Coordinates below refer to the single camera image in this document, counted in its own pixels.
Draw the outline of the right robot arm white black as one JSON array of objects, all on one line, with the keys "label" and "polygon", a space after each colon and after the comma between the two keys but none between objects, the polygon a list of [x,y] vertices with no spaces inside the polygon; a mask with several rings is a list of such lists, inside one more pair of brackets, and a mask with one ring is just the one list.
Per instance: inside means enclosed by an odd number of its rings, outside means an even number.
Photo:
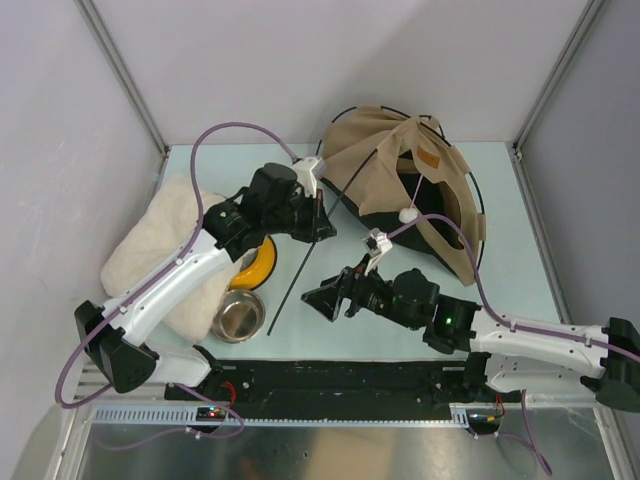
[{"label": "right robot arm white black", "polygon": [[545,365],[540,373],[487,362],[462,376],[464,393],[476,401],[495,392],[543,392],[556,380],[574,377],[611,409],[639,410],[639,333],[629,321],[610,319],[605,326],[548,324],[500,315],[487,305],[440,292],[413,268],[393,280],[377,271],[346,267],[302,294],[304,303],[335,321],[344,300],[346,316],[365,309],[409,330],[420,330],[430,348],[470,357],[522,357]]}]

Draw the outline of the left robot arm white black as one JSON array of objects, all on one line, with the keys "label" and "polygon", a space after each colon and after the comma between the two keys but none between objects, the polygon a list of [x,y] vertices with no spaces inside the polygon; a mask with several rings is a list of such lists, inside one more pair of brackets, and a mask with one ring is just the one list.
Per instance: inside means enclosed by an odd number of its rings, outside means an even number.
[{"label": "left robot arm white black", "polygon": [[291,166],[267,163],[249,186],[208,209],[185,245],[136,284],[130,293],[98,306],[85,301],[74,312],[84,352],[120,394],[150,380],[187,385],[201,399],[214,397],[222,376],[202,348],[171,352],[146,340],[194,289],[223,272],[270,235],[315,243],[335,236],[317,180],[318,157]]}]

